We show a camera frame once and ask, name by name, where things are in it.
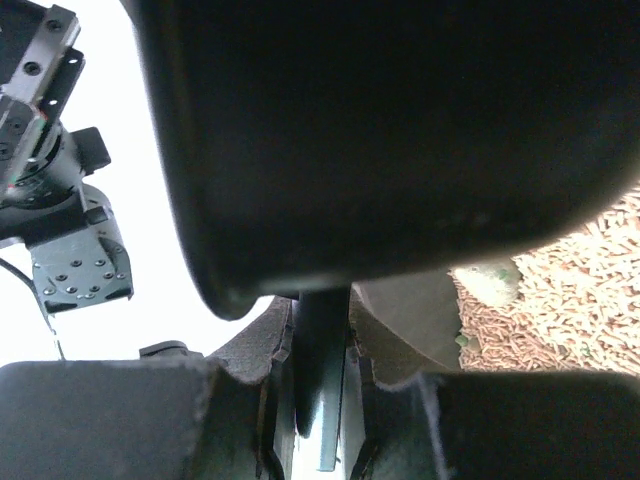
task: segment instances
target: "gray fabric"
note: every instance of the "gray fabric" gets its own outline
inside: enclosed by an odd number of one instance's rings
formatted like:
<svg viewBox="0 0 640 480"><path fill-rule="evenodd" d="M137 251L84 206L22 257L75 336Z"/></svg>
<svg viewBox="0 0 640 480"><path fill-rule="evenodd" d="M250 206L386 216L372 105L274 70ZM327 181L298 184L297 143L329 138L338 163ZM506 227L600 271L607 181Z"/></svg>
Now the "gray fabric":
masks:
<svg viewBox="0 0 640 480"><path fill-rule="evenodd" d="M243 382L260 381L269 373L271 356L280 343L291 300L275 297L266 312L211 355Z"/></svg>
<svg viewBox="0 0 640 480"><path fill-rule="evenodd" d="M7 365L0 478L188 478L217 372L188 358Z"/></svg>
<svg viewBox="0 0 640 480"><path fill-rule="evenodd" d="M363 282L355 291L380 323L420 354L460 369L458 292L448 269Z"/></svg>
<svg viewBox="0 0 640 480"><path fill-rule="evenodd" d="M269 371L269 362L280 340L291 301L276 297L268 310L212 357L245 382L256 382ZM400 382L419 370L446 371L446 365L420 354L382 325L353 292L349 318L361 353L373 360L376 379L385 384Z"/></svg>

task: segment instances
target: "bolt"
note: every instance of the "bolt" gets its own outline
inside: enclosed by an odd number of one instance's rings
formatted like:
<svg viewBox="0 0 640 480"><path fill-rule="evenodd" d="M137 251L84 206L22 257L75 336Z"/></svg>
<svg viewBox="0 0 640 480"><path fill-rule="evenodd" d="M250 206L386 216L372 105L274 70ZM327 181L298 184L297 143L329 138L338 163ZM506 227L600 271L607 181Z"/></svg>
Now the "bolt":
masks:
<svg viewBox="0 0 640 480"><path fill-rule="evenodd" d="M52 32L59 32L62 30L62 23L58 20L49 20L47 22L47 28Z"/></svg>
<svg viewBox="0 0 640 480"><path fill-rule="evenodd" d="M40 75L40 72L42 72L42 67L39 63L36 62L27 62L24 64L24 67L22 67L22 69L24 70L24 73L32 77Z"/></svg>
<svg viewBox="0 0 640 480"><path fill-rule="evenodd" d="M11 160L13 157L13 145L6 142L0 142L0 160Z"/></svg>
<svg viewBox="0 0 640 480"><path fill-rule="evenodd" d="M15 135L22 135L27 129L26 123L17 117L7 120L7 125L9 125L9 131Z"/></svg>

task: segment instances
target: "white background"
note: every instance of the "white background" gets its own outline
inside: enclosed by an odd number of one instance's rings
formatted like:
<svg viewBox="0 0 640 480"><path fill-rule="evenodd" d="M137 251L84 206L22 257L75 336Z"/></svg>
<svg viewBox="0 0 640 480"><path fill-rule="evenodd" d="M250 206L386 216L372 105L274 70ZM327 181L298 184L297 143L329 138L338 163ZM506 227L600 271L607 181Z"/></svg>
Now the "white background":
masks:
<svg viewBox="0 0 640 480"><path fill-rule="evenodd" d="M44 6L51 2L36 1ZM86 66L62 121L69 131L96 126L112 164L87 183L110 199L131 258L135 294L131 301L58 314L52 319L68 359L138 358L138 349L181 340L210 354L266 309L261 299L244 319L215 318L200 300L187 272L174 229L149 113L132 26L118 0L59 0L74 11L82 32L74 48ZM31 276L22 245L0 251ZM27 288L0 269L2 315L0 366L22 360L55 360L56 351ZM303 471L296 455L296 478L340 478Z"/></svg>

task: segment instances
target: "hole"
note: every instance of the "hole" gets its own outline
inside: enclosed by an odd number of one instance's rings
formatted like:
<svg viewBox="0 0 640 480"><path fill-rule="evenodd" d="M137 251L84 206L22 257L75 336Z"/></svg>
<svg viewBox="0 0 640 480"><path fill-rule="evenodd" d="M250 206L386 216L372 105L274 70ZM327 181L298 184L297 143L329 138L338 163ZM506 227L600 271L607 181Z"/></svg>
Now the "hole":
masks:
<svg viewBox="0 0 640 480"><path fill-rule="evenodd" d="M8 120L7 123L9 125L9 128L11 129L11 131L13 133L15 133L16 135L20 135L21 133L24 133L26 125L24 124L24 122L21 119L12 118L12 119Z"/></svg>
<svg viewBox="0 0 640 480"><path fill-rule="evenodd" d="M60 22L60 20L49 20L47 22L47 28L52 32L59 32L62 30L62 22Z"/></svg>
<svg viewBox="0 0 640 480"><path fill-rule="evenodd" d="M27 62L24 64L22 69L24 70L24 73L32 77L40 75L40 73L42 72L42 67L37 62Z"/></svg>

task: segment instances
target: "black seat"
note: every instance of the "black seat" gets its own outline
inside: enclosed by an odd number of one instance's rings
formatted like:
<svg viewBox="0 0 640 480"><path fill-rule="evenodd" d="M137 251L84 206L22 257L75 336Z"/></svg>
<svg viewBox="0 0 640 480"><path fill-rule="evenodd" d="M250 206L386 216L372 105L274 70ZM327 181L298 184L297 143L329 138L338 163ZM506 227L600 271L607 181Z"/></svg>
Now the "black seat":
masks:
<svg viewBox="0 0 640 480"><path fill-rule="evenodd" d="M224 318L538 245L636 178L638 2L129 7L186 258Z"/></svg>

